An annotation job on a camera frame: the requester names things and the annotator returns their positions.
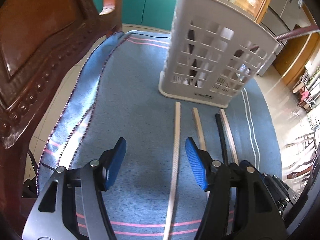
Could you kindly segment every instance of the floor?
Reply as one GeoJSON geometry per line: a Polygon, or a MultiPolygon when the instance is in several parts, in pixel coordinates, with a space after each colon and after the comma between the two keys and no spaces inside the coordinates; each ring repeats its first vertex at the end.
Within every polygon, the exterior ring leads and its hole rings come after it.
{"type": "MultiPolygon", "coordinates": [[[[130,30],[159,32],[159,30],[141,28],[134,25],[124,26],[123,30],[124,32],[128,32],[130,30]]],[[[84,58],[80,60],[72,69],[70,69],[58,88],[47,112],[36,128],[30,141],[29,148],[34,154],[37,162],[40,159],[47,138],[50,135],[58,118],[60,117],[65,103],[69,98],[84,62],[90,53],[104,39],[104,37],[98,39],[88,53],[84,56],[84,58]]],[[[296,171],[296,165],[291,168],[287,167],[300,159],[303,161],[303,148],[301,148],[299,145],[287,148],[285,145],[294,141],[295,138],[312,131],[308,117],[304,110],[297,106],[296,99],[289,89],[282,83],[280,80],[280,75],[273,66],[271,66],[265,72],[263,77],[256,76],[255,79],[260,86],[260,89],[268,104],[272,121],[276,130],[282,158],[283,180],[294,190],[300,191],[301,183],[297,183],[297,179],[287,180],[286,176],[292,171],[296,171]]],[[[35,173],[32,169],[30,159],[27,158],[25,179],[32,179],[34,176],[35,173]]]]}

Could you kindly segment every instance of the blue fabric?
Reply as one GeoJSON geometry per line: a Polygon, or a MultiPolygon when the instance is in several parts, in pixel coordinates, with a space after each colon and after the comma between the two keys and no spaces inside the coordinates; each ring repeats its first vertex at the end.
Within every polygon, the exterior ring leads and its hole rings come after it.
{"type": "MultiPolygon", "coordinates": [[[[95,99],[89,125],[70,168],[79,168],[92,159],[98,159],[103,151],[115,146],[119,137],[124,137],[127,151],[123,164],[115,184],[108,192],[103,192],[109,219],[117,239],[150,236],[160,240],[163,238],[170,191],[176,101],[158,92],[159,74],[164,66],[169,35],[132,31],[116,38],[118,41],[112,53],[110,49],[106,49],[110,47],[108,39],[84,66],[85,70],[99,64],[100,69],[103,69],[98,91],[86,93],[82,90],[81,95],[76,96],[74,93],[70,99],[78,102],[84,97],[87,101],[95,99]]],[[[94,84],[96,83],[87,84],[87,90],[92,91],[90,86],[94,87],[94,84]]],[[[239,161],[247,159],[253,165],[256,164],[257,168],[260,165],[261,172],[281,177],[280,150],[275,130],[267,104],[254,79],[245,86],[242,93],[226,109],[239,161]]],[[[215,121],[215,114],[219,109],[187,101],[180,102],[180,158],[172,240],[194,238],[207,200],[205,192],[195,181],[185,152],[187,137],[192,136],[198,145],[193,107],[199,110],[208,152],[213,159],[222,161],[215,121]]],[[[81,113],[86,113],[86,110],[73,109],[81,113]]],[[[69,127],[60,123],[60,128],[54,130],[52,137],[58,136],[61,129],[64,129],[64,134],[71,133],[74,126],[75,124],[69,127]]],[[[44,151],[43,163],[39,165],[39,189],[52,172],[43,164],[55,168],[59,158],[59,154],[53,155],[56,162],[49,160],[46,163],[46,155],[44,151]]],[[[84,225],[79,195],[76,200],[79,223],[84,225]]]]}

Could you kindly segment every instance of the basket base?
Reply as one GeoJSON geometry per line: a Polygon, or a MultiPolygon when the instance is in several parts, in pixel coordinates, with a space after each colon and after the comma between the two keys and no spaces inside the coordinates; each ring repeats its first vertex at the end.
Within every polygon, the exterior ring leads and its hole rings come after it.
{"type": "Polygon", "coordinates": [[[177,96],[177,95],[173,95],[173,94],[168,94],[166,92],[163,91],[161,84],[162,84],[162,79],[164,78],[164,71],[160,72],[160,78],[159,78],[159,92],[161,95],[167,97],[167,98],[174,98],[174,99],[179,99],[179,100],[184,100],[184,101],[190,101],[190,102],[194,102],[194,103],[199,103],[199,104],[205,104],[205,105],[209,105],[209,106],[216,106],[219,108],[227,108],[229,104],[226,105],[220,105],[220,104],[215,104],[212,102],[208,102],[205,100],[200,100],[200,99],[195,99],[195,98],[187,98],[187,97],[183,97],[183,96],[177,96]]]}

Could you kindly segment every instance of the wooden chair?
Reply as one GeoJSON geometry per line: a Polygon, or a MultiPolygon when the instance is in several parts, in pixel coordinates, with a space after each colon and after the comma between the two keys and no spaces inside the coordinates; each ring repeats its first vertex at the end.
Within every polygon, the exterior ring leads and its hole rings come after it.
{"type": "Polygon", "coordinates": [[[121,0],[0,0],[0,217],[21,235],[33,132],[67,71],[103,35],[121,30],[121,0]]]}

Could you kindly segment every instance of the brown wooden furniture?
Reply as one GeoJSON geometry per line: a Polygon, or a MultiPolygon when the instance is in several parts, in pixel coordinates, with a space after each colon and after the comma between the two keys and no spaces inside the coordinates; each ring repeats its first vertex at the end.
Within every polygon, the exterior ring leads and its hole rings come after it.
{"type": "Polygon", "coordinates": [[[18,234],[33,204],[21,198],[31,136],[67,71],[121,26],[121,0],[103,0],[100,14],[92,0],[0,7],[0,213],[18,234]]]}

